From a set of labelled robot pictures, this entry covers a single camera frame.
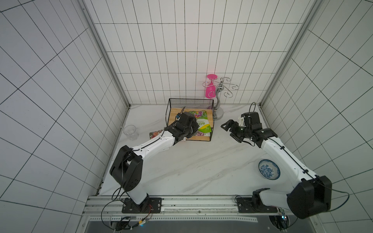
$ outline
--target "white marble surface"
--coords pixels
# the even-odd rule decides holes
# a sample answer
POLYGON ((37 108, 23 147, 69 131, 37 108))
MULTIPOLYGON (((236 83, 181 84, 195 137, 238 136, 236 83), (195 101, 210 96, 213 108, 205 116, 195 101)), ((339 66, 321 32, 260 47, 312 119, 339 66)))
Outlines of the white marble surface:
MULTIPOLYGON (((144 160, 141 184, 149 195, 251 195, 260 188, 291 188, 284 175, 277 180, 261 176, 259 161, 270 159, 261 148, 236 142, 220 127, 229 119, 237 121, 238 116, 249 112, 249 106, 223 105, 222 108, 224 117, 215 121, 210 142, 179 142, 168 151, 144 160)), ((114 155, 122 146, 139 145, 149 140, 149 132, 163 129, 165 111, 166 106, 132 106, 126 125, 135 125, 139 137, 131 141, 122 134, 114 155)), ((100 195, 112 195, 118 187, 108 171, 100 195)))

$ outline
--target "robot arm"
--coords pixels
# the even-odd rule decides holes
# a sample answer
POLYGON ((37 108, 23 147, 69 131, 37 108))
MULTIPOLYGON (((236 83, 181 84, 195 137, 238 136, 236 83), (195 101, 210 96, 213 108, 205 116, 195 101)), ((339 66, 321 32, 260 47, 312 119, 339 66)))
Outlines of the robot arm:
MULTIPOLYGON (((143 159, 168 149, 184 137, 190 138, 197 130, 198 124, 193 114, 182 113, 180 119, 155 138, 139 146, 123 146, 110 169, 110 174, 128 193, 140 212, 148 206, 149 195, 139 184, 142 174, 143 159)), ((239 123, 229 120, 221 126, 230 131, 230 136, 241 143, 250 139, 259 148, 267 152, 290 180, 293 190, 276 191, 264 187, 253 192, 253 206, 274 206, 291 210, 297 217, 304 219, 330 209, 330 180, 319 177, 302 164, 281 142, 273 130, 263 129, 257 112, 241 115, 239 123)))
POLYGON ((241 143, 245 138, 257 144, 272 158, 288 177, 290 193, 272 189, 254 191, 261 204, 291 210, 300 219, 330 210, 332 183, 326 176, 318 176, 293 155, 273 130, 263 129, 257 112, 244 113, 239 123, 229 120, 221 125, 230 136, 241 143))
POLYGON ((133 148, 123 146, 110 168, 111 176, 128 193, 139 210, 147 207, 148 200, 146 191, 139 185, 143 159, 168 149, 184 137, 190 138, 198 130, 193 114, 186 112, 178 116, 179 120, 174 121, 149 141, 133 148))

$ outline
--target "black bracket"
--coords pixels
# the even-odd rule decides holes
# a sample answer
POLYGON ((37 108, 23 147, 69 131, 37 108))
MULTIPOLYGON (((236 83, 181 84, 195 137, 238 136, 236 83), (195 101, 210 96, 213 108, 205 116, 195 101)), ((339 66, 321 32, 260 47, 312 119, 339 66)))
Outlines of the black bracket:
POLYGON ((162 198, 149 198, 148 205, 144 210, 139 209, 130 198, 125 198, 123 202, 122 213, 124 214, 147 214, 150 211, 150 205, 153 207, 153 214, 158 214, 162 207, 162 198))
POLYGON ((252 198, 236 198, 238 212, 239 213, 277 213, 277 208, 260 205, 258 207, 253 206, 252 198))

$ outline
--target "clear glass cup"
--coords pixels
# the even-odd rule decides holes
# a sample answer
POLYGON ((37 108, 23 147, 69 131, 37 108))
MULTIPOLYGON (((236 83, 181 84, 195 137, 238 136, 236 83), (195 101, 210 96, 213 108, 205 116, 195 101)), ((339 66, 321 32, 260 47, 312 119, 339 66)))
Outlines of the clear glass cup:
POLYGON ((127 125, 123 133, 130 139, 130 140, 136 140, 139 136, 139 134, 136 132, 136 127, 134 125, 127 125))

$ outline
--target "blue and white bowl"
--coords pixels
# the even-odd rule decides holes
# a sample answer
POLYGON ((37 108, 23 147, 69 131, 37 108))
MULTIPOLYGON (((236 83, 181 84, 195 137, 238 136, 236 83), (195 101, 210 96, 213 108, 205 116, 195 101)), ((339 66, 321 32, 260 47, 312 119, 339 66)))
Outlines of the blue and white bowl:
POLYGON ((269 180, 277 180, 280 177, 280 168, 271 160, 262 160, 259 162, 259 171, 269 180))

